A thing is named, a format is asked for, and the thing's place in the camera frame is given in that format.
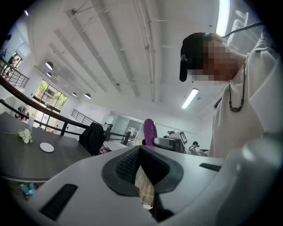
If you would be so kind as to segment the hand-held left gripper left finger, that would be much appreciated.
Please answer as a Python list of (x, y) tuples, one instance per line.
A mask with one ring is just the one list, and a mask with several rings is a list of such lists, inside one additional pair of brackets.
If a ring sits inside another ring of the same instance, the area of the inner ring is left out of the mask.
[[(72, 164), (42, 185), (28, 201), (28, 215), (39, 226), (153, 226), (156, 220), (140, 197), (120, 196), (103, 181), (106, 162), (127, 151), (128, 147)], [(65, 184), (78, 186), (56, 220), (40, 211)]]

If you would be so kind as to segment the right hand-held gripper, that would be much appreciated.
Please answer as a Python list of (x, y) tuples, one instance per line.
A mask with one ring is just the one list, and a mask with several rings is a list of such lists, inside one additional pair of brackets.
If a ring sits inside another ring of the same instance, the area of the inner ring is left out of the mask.
[[(172, 133), (169, 135), (169, 138), (176, 141), (176, 149), (179, 149), (180, 153), (186, 153), (185, 144), (187, 143), (187, 138), (183, 131)], [(156, 137), (154, 138), (154, 146), (170, 147), (170, 139)]]

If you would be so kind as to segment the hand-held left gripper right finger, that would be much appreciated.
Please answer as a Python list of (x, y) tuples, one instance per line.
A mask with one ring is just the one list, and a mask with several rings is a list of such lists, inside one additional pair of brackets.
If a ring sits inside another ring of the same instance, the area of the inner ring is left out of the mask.
[(223, 160), (141, 146), (140, 164), (154, 187), (152, 216), (161, 222), (191, 204), (219, 172)]

